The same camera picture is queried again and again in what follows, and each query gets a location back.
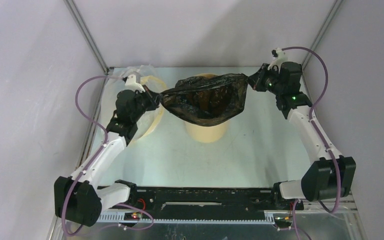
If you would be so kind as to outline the aluminium frame post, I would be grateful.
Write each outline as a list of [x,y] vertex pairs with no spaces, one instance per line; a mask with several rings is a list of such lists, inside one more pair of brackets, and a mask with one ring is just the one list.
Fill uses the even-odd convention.
[[338,15],[339,11],[341,10],[341,7],[345,1],[344,0],[335,0],[333,4],[331,5],[327,15],[325,16],[320,28],[317,31],[317,34],[315,38],[313,39],[309,49],[313,52],[316,52],[318,46],[322,42],[324,36],[328,32],[332,22]]
[[101,68],[101,70],[105,74],[107,74],[109,72],[110,68],[108,67],[106,61],[104,60],[104,57],[103,57],[101,51],[99,50],[99,47],[98,47],[95,39],[93,38],[92,33],[89,30],[88,25],[87,25],[86,21],[84,20],[77,4],[75,3],[74,0],[64,0],[63,2],[65,3],[68,11],[70,12],[70,14],[71,14],[75,24],[77,25],[81,35],[83,36],[86,44],[90,48],[92,55],[96,59],[99,67]]

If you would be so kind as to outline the left aluminium frame post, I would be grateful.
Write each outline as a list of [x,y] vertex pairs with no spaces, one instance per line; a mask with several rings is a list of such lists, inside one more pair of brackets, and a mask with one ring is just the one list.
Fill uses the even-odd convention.
[[70,12],[70,14],[71,14],[75,24],[77,25],[81,35],[83,36],[86,44],[90,48],[92,55],[96,59],[99,67],[101,68],[101,70],[105,74],[107,74],[109,72],[110,68],[108,67],[106,61],[104,60],[104,57],[103,57],[101,51],[99,50],[99,47],[98,47],[95,39],[93,38],[92,33],[89,30],[88,25],[87,25],[86,21],[84,20],[77,4],[75,3],[74,0],[64,0],[63,2],[65,3],[68,11]]

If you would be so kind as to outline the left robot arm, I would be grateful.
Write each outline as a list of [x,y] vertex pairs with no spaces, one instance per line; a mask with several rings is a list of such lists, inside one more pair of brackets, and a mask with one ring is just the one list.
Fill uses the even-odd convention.
[[54,183],[57,217],[91,227],[103,211],[119,203],[125,208],[136,206],[138,194],[131,190],[133,184],[117,180],[99,188],[99,183],[115,158],[133,140],[139,119],[145,112],[156,110],[161,98],[161,94],[151,90],[122,90],[117,94],[102,145],[69,177],[60,176]]

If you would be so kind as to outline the cream yellow trash bin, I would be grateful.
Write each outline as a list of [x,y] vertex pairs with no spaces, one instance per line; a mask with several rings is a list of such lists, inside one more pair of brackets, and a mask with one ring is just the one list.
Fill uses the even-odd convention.
[[[198,100],[194,100],[194,102],[197,103],[198,107],[202,110],[209,110],[211,107],[210,100],[212,99],[211,90],[199,91],[197,95]],[[229,124],[230,120],[214,126],[200,126],[184,121],[185,129],[188,135],[193,140],[200,143],[213,143],[218,141],[227,132]]]

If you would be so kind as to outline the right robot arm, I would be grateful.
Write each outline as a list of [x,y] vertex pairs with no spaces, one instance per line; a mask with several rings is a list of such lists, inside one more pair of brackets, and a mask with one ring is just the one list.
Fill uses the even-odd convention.
[[277,209],[284,209],[291,199],[314,202],[347,197],[356,171],[355,160],[334,146],[311,111],[313,104],[301,91],[302,73],[302,66],[295,62],[273,67],[264,63],[247,80],[253,90],[275,95],[277,108],[297,129],[310,161],[301,179],[278,183],[279,190],[270,196]]

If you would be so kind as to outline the right aluminium frame post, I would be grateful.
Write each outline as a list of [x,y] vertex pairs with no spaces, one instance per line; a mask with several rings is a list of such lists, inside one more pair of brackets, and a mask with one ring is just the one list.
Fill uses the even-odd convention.
[[324,36],[328,32],[332,22],[338,15],[339,11],[341,10],[341,7],[345,1],[344,0],[335,0],[333,4],[331,5],[327,15],[325,16],[320,28],[317,31],[317,34],[315,38],[313,39],[309,49],[313,52],[316,52],[318,46],[322,42]]

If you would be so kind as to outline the clear plastic bag yellow rim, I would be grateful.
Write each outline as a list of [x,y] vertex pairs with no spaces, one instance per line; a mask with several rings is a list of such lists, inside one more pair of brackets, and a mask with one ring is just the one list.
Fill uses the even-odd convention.
[[[114,71],[113,75],[118,78],[111,78],[106,82],[101,99],[99,122],[105,126],[109,123],[116,109],[117,94],[126,89],[122,78],[135,75],[136,81],[139,84],[155,93],[160,93],[167,89],[166,83],[159,79],[157,70],[152,65],[129,66],[122,70]],[[161,121],[163,112],[162,107],[145,112],[137,122],[138,130],[132,140],[137,141],[150,134]]]

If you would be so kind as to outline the left circuit board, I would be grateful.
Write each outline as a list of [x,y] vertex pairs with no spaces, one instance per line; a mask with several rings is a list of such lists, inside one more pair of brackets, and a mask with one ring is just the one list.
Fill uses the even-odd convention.
[[124,221],[139,221],[142,219],[142,213],[141,212],[127,212],[124,214],[123,220]]

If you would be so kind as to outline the circuit board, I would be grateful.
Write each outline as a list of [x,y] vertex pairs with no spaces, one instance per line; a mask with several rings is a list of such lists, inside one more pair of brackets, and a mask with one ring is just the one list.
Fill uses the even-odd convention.
[[142,213],[141,212],[127,212],[124,214],[123,220],[124,221],[139,221],[142,219]]
[[274,218],[274,227],[279,230],[291,230],[293,218],[291,216],[276,216]]

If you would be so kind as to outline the black trash bag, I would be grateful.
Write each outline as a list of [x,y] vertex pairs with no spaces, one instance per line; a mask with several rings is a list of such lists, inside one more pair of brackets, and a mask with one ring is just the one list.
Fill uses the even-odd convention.
[[227,73],[191,76],[161,93],[161,105],[177,118],[201,127],[220,125],[245,109],[248,76]]

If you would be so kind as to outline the right circuit board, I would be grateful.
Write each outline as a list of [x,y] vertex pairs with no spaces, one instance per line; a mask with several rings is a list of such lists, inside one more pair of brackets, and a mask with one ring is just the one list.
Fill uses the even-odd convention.
[[291,216],[276,216],[274,218],[274,227],[279,230],[291,230],[293,218]]

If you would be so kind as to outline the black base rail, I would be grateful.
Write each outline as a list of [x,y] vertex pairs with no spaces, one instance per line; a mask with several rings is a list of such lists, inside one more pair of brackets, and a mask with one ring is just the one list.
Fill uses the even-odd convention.
[[163,187],[130,185],[128,206],[144,210],[156,222],[258,223],[272,221],[273,211],[291,213],[303,210],[294,199],[281,196],[279,184],[273,187]]

